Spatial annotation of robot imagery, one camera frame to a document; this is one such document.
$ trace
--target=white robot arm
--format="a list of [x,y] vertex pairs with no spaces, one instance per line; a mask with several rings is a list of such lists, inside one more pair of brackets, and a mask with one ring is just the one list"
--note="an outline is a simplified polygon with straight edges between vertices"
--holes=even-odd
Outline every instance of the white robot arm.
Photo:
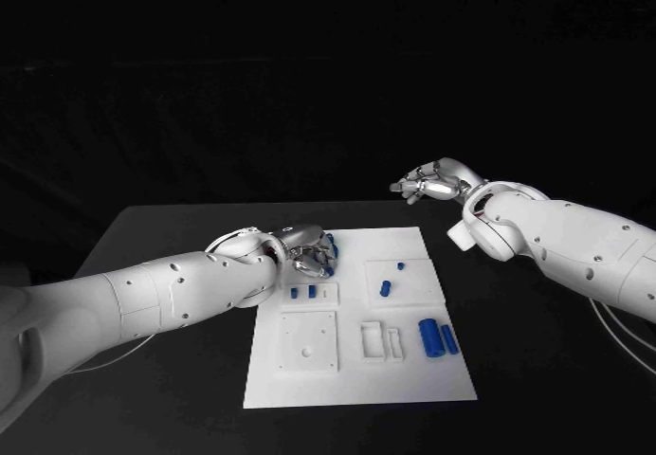
[[417,168],[391,185],[409,204],[427,194],[455,199],[461,221],[448,236],[499,261],[529,256],[548,278],[594,300],[656,322],[656,232],[631,220],[535,188],[489,182],[454,159]]
[[336,254],[314,225],[220,237],[203,252],[33,287],[0,287],[0,433],[47,385],[101,351],[262,303],[293,266],[326,278]]

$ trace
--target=white cable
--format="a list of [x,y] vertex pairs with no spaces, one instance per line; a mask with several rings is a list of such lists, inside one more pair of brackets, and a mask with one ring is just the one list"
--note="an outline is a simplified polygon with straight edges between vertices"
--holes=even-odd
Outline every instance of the white cable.
[[656,374],[656,370],[653,370],[653,368],[643,362],[643,360],[633,354],[633,351],[626,347],[624,343],[620,341],[620,339],[617,338],[617,335],[616,333],[613,332],[611,328],[608,327],[608,324],[604,320],[604,318],[601,318],[601,313],[598,312],[597,310],[597,305],[594,304],[594,300],[591,298],[590,299],[590,304],[591,304],[591,309],[594,310],[594,313],[597,314],[597,317],[598,317],[598,320],[601,321],[601,323],[604,324],[604,327],[605,327],[605,330],[608,331],[608,333],[611,334],[613,338],[616,339],[616,342],[617,344],[621,346],[621,348],[624,349],[624,351],[628,353],[628,355],[636,359],[636,361],[649,369],[649,371],[652,372],[652,374]]
[[630,335],[633,337],[633,339],[636,339],[653,352],[656,352],[656,346],[653,346],[652,344],[649,344],[630,330],[628,328],[626,327],[626,325],[618,321],[617,319],[617,316],[616,316],[616,313],[611,311],[611,308],[608,307],[608,305],[603,302],[601,303],[601,306],[605,308],[605,311],[608,312],[608,314],[611,315],[611,318],[613,318],[613,321],[616,322],[616,324],[618,325],[618,327],[621,328],[621,330],[627,333],[627,335]]
[[73,370],[72,372],[68,372],[66,374],[73,374],[73,373],[84,373],[84,372],[91,372],[92,370],[96,370],[98,368],[107,367],[112,363],[118,362],[122,358],[128,357],[150,341],[150,339],[154,337],[156,334],[153,334],[140,344],[135,348],[133,348],[121,357],[115,358],[109,362],[104,363],[102,365],[96,365],[95,367],[85,368],[84,370]]

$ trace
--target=blue cylinder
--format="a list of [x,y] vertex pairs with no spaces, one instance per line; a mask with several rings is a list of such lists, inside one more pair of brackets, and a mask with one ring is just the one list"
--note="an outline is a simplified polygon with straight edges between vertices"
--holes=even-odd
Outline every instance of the blue cylinder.
[[441,342],[440,331],[434,319],[419,320],[421,339],[424,341],[424,350],[427,357],[440,357],[445,354],[444,343]]
[[455,344],[454,334],[451,333],[451,327],[448,325],[441,326],[441,335],[444,335],[444,341],[447,343],[448,354],[457,354],[458,345]]
[[385,281],[382,282],[382,288],[381,288],[381,295],[382,295],[383,297],[386,297],[386,296],[389,295],[389,289],[391,289],[391,287],[392,287],[392,283],[391,283],[388,280],[385,280]]

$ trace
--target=black table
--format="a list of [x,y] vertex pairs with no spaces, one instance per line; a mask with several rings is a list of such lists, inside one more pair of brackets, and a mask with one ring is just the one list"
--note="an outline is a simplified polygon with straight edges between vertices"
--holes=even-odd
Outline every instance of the black table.
[[255,309],[239,309],[58,380],[0,436],[0,453],[440,453],[448,444],[530,451],[571,438],[590,445],[647,435],[656,377],[617,347],[587,300],[529,259],[502,264],[477,248],[458,250],[445,235],[458,218],[458,205],[435,201],[133,207],[78,276],[203,250],[248,226],[418,226],[477,402],[242,409]]

